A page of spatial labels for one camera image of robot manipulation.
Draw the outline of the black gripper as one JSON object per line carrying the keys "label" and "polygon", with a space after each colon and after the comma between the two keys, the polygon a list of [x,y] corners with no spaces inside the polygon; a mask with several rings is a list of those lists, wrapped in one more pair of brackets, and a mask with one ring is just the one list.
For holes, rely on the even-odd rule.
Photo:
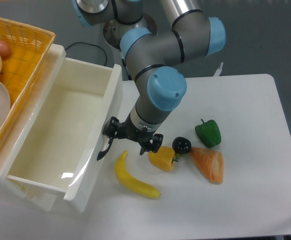
{"label": "black gripper", "polygon": [[146,126],[138,129],[132,122],[130,117],[121,123],[115,116],[112,116],[104,125],[102,134],[114,139],[128,139],[139,143],[141,149],[139,154],[142,156],[145,152],[157,153],[160,149],[164,135],[149,131]]}

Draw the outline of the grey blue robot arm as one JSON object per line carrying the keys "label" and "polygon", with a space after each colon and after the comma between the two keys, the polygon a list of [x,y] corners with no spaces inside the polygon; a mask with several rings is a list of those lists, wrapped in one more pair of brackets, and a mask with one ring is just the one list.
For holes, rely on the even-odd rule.
{"label": "grey blue robot arm", "polygon": [[154,35],[145,22],[140,0],[75,0],[73,7],[83,26],[114,21],[123,27],[119,49],[139,97],[124,122],[111,117],[103,127],[110,141],[128,139],[141,153],[157,152],[163,135],[157,129],[180,104],[187,90],[176,64],[222,50],[226,30],[217,17],[203,14],[196,0],[163,0],[171,30]]}

